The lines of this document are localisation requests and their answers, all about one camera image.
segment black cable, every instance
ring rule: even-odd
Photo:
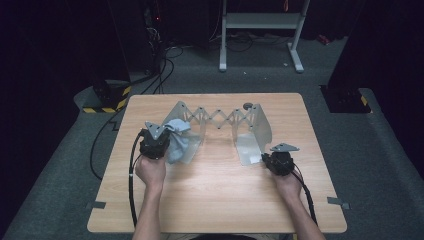
[[[215,30],[213,31],[212,35],[209,37],[209,41],[213,39],[213,36],[215,36],[216,31],[218,30],[219,20],[221,19],[221,9],[222,9],[222,0],[219,1],[219,4],[218,4],[218,19],[216,20]]]
[[[315,222],[315,224],[318,226],[317,217],[315,215],[314,202],[312,200],[311,192],[309,191],[308,187],[306,186],[305,182],[303,181],[303,176],[302,176],[302,173],[300,172],[299,167],[295,163],[293,163],[293,165],[299,171],[299,176],[300,177],[296,173],[294,173],[293,170],[290,170],[288,167],[286,167],[285,164],[283,164],[282,162],[280,162],[280,160],[277,159],[277,161],[281,164],[281,166],[283,166],[284,168],[286,168],[287,170],[289,170],[290,173],[293,176],[295,176],[297,180],[299,180],[300,184],[302,185],[303,190],[305,191],[306,200],[308,201],[308,207],[309,207],[309,212],[311,214],[311,218]]]
[[[160,73],[159,73],[159,75],[156,77],[156,79],[155,80],[153,80],[151,83],[150,83],[150,85],[149,86],[147,86],[147,88],[146,89],[144,89],[141,93],[140,93],[140,95],[143,95],[144,93],[146,93],[147,92],[147,90],[149,90],[149,88],[160,78],[160,76],[162,75],[162,73],[163,73],[163,71],[165,71],[165,66],[164,67],[162,67],[162,70],[160,71]]]
[[[155,77],[155,76],[157,76],[158,74],[159,74],[159,73],[152,73],[151,75],[149,75],[149,76],[147,76],[147,77],[140,78],[140,79],[138,79],[138,80],[135,80],[135,81],[133,81],[133,82],[129,82],[128,84],[124,84],[124,85],[125,85],[125,86],[127,86],[127,87],[134,86],[134,85],[136,85],[136,84],[146,82],[146,81],[148,81],[148,80],[150,80],[150,79],[154,78],[154,77]]]
[[[137,214],[135,212],[135,205],[134,205],[133,175],[134,175],[135,163],[133,164],[133,159],[134,159],[135,148],[137,147],[138,139],[140,139],[141,133],[142,133],[142,131],[140,131],[137,134],[137,137],[134,140],[134,144],[133,144],[133,147],[131,149],[130,167],[129,167],[129,170],[128,170],[128,174],[129,174],[128,175],[128,197],[130,199],[131,216],[132,216],[132,219],[133,219],[134,227],[137,225]]]
[[[116,131],[116,130],[115,130],[115,128],[116,128],[116,121],[114,121],[114,122],[111,122],[111,121],[112,121],[112,119],[113,119],[116,115],[118,115],[118,114],[119,114],[122,110],[124,110],[125,108],[126,108],[126,106],[122,107],[119,111],[117,111],[116,113],[114,113],[114,114],[113,114],[113,116],[109,118],[109,120],[107,120],[107,121],[103,124],[102,128],[101,128],[101,129],[99,130],[99,132],[97,133],[96,138],[95,138],[95,139],[94,139],[94,141],[93,141],[93,144],[91,145],[91,151],[90,151],[90,169],[91,169],[91,172],[93,173],[93,175],[94,175],[97,179],[99,179],[100,181],[101,181],[103,178],[102,178],[102,177],[100,177],[100,176],[96,173],[96,171],[94,170],[94,167],[93,167],[94,146],[95,146],[95,145],[96,145],[96,143],[97,143],[97,139],[99,138],[100,133],[103,131],[103,129],[106,127],[106,125],[107,125],[108,123],[113,123],[113,124],[114,124],[113,130],[114,130],[114,131]]]
[[[180,49],[181,52],[179,54],[175,55],[175,56],[171,56],[171,57],[166,56],[168,54],[168,52],[172,49]],[[171,48],[166,50],[165,56],[166,56],[166,58],[176,58],[176,57],[181,56],[183,53],[184,53],[184,48],[182,48],[182,47],[171,47]]]
[[[282,37],[275,38],[275,40],[273,42],[259,42],[259,41],[255,41],[256,39],[267,39],[267,38],[254,38],[254,39],[252,39],[254,45],[278,45],[278,44],[283,44],[283,43],[288,42],[290,39],[292,39],[292,37],[287,37],[284,41],[281,41],[281,42],[279,42],[278,40],[282,39]]]
[[[169,59],[165,59],[165,63],[166,63],[166,61],[168,61],[169,63],[171,63],[171,65],[172,65],[172,67],[171,67],[171,71],[168,73],[168,75],[162,80],[161,79],[161,81],[160,81],[160,83],[159,83],[159,85],[155,88],[155,90],[153,91],[153,94],[154,93],[156,93],[156,90],[158,89],[158,88],[160,88],[160,87],[162,87],[162,94],[164,93],[163,92],[163,83],[165,83],[165,81],[171,76],[171,74],[174,72],[174,63],[171,61],[171,60],[169,60]]]
[[[236,39],[231,39],[230,38],[230,41],[228,41],[228,43],[230,43],[230,42],[235,42],[235,43],[249,43],[249,45],[246,48],[241,49],[241,50],[236,50],[236,49],[231,48],[229,46],[229,44],[227,44],[227,49],[230,50],[230,51],[232,51],[232,52],[245,52],[245,51],[249,50],[252,47],[252,45],[253,45],[253,40],[252,40],[252,38],[249,35],[246,35],[246,36],[247,36],[247,40],[246,39],[243,39],[243,38],[236,38]]]

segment black equipment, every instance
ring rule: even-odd
[[[146,156],[150,159],[159,159],[165,156],[165,152],[169,147],[169,135],[170,131],[163,126],[157,126],[155,124],[146,123],[148,129],[141,129],[137,134],[136,139],[131,150],[131,159],[129,167],[129,178],[128,178],[128,190],[129,190],[129,200],[131,207],[131,215],[134,223],[134,227],[137,225],[137,214],[135,212],[134,206],[134,186],[133,186],[133,176],[134,176],[134,167],[135,163],[134,152],[137,146],[138,140],[140,137],[143,137],[143,141],[140,142],[140,156]]]
[[[262,154],[262,161],[266,167],[275,175],[286,176],[294,170],[293,158],[288,152],[273,152]]]
[[[289,152],[272,152],[271,156],[268,153],[262,154],[262,161],[265,163],[266,167],[275,175],[286,176],[288,174],[293,174],[302,184],[302,188],[305,191],[306,199],[308,200],[309,212],[311,213],[311,218],[318,225],[317,218],[315,216],[314,202],[312,201],[311,192],[303,181],[302,174],[299,171],[300,177],[294,173],[294,167],[296,164],[293,162],[293,158],[290,156]]]

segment dark background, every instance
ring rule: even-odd
[[[126,0],[122,5],[136,6],[140,2]],[[236,11],[267,12],[282,5],[282,1],[276,0],[267,4],[230,2],[229,10]],[[172,23],[167,32],[170,38],[207,45],[215,28],[219,1],[160,3],[164,21],[168,17]],[[298,1],[290,1],[290,11],[300,6]],[[424,84],[420,78],[424,31],[418,13],[422,7],[418,1],[400,0],[311,1],[302,38],[315,39],[323,34],[334,40],[350,35],[329,86],[371,88],[423,176]],[[114,23],[116,11],[111,11],[106,0],[2,1],[0,11],[0,126],[5,139],[1,147],[3,234],[75,122],[80,110],[73,96],[99,80],[129,81],[129,72],[151,68],[152,53],[145,33],[140,30],[143,21],[137,17],[139,8],[128,7],[128,15],[133,17],[121,18],[118,23]]]

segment table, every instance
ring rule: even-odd
[[[344,232],[347,224],[302,97],[297,93],[177,94],[132,96],[129,100],[96,198],[105,207],[93,208],[91,232],[133,232],[128,200],[128,166],[133,141],[145,121],[161,124],[178,101],[190,110],[221,109],[227,115],[246,102],[261,105],[272,129],[272,142],[300,148],[292,152],[311,191],[321,231]],[[137,214],[144,184],[134,179]],[[307,207],[305,194],[302,201]],[[162,232],[168,233],[290,233],[289,213],[278,196],[269,170],[258,163],[242,166],[231,126],[207,126],[205,139],[189,164],[167,165],[160,205]]]
[[[227,70],[227,43],[226,32],[229,28],[256,28],[256,29],[295,29],[293,42],[287,43],[296,72],[303,73],[304,68],[297,53],[297,44],[306,19],[310,0],[304,0],[299,13],[227,13],[227,0],[222,7],[222,36],[219,57],[219,70]]]

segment metal bracket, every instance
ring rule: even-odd
[[[292,151],[299,151],[300,148],[289,145],[287,143],[280,143],[277,146],[274,146],[271,148],[271,151],[273,152],[292,152]]]
[[[163,131],[165,131],[165,127],[163,125],[159,126],[147,121],[146,121],[146,127],[149,130],[154,140],[158,140],[158,138],[163,133]]]
[[[327,197],[327,202],[329,204],[340,205],[343,209],[346,210],[351,209],[350,204],[343,202],[340,198]]]
[[[85,209],[93,209],[93,208],[99,208],[99,209],[104,209],[106,207],[106,202],[89,202],[87,203],[87,205],[85,206]]]

